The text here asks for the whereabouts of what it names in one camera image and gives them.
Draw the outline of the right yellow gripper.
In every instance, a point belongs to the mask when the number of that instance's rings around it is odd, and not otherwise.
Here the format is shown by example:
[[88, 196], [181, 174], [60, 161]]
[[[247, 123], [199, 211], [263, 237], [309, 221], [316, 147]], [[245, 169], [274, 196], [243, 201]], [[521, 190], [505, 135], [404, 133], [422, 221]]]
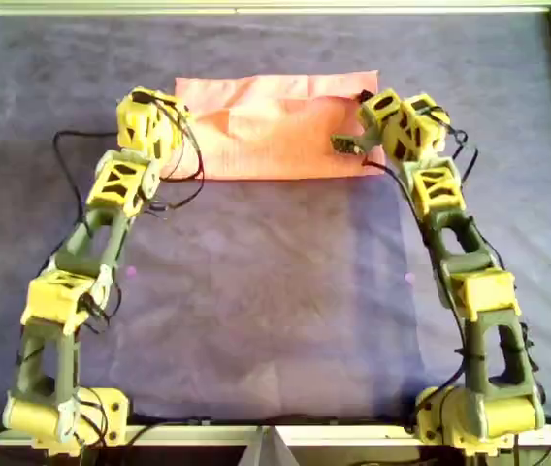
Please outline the right yellow gripper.
[[360, 141], [363, 147], [383, 143], [393, 146], [398, 141], [405, 145], [409, 143], [408, 122], [401, 126], [405, 115], [403, 101], [394, 89], [387, 88], [375, 94], [365, 90], [360, 99], [359, 119], [363, 127]]

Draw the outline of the left yellow gripper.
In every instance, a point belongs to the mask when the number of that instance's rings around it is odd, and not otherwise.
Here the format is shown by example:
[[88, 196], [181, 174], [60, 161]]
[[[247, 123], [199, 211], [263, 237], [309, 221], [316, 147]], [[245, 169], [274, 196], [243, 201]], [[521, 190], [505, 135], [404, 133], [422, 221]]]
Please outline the left yellow gripper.
[[153, 98], [155, 107], [151, 152], [157, 161], [181, 161], [184, 157], [186, 134], [184, 114], [176, 103], [160, 97]]

